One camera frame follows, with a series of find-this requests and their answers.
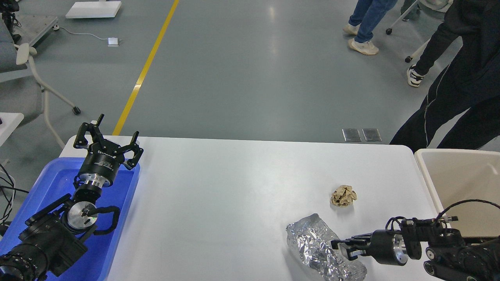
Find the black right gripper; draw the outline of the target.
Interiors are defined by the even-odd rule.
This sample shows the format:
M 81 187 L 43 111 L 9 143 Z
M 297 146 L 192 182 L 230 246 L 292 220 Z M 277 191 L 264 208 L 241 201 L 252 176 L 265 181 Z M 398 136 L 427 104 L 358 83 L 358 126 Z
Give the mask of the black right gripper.
M 402 235 L 386 230 L 332 240 L 331 245 L 350 261 L 359 256 L 371 256 L 380 264 L 404 266 L 409 259 Z

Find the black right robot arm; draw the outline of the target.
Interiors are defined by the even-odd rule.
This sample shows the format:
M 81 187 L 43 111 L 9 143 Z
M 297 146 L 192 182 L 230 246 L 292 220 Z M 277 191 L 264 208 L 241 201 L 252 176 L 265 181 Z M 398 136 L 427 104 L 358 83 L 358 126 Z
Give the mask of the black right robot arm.
M 408 259 L 419 260 L 425 254 L 425 272 L 435 278 L 498 281 L 499 237 L 464 238 L 459 230 L 448 227 L 448 222 L 458 220 L 445 216 L 449 209 L 431 219 L 393 217 L 384 229 L 330 244 L 348 260 L 370 256 L 380 264 L 404 266 Z

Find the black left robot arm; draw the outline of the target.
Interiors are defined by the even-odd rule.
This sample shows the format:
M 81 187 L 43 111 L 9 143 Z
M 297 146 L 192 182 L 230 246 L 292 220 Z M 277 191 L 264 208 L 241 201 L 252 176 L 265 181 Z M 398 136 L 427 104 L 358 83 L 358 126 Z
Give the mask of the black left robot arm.
M 120 207 L 97 207 L 105 187 L 114 184 L 119 168 L 134 169 L 143 154 L 139 132 L 121 146 L 104 138 L 101 114 L 96 123 L 82 123 L 73 147 L 87 151 L 74 178 L 75 192 L 65 194 L 26 221 L 20 244 L 1 256 L 2 281 L 45 281 L 48 272 L 62 275 L 88 251 L 91 235 L 107 235 L 118 226 Z

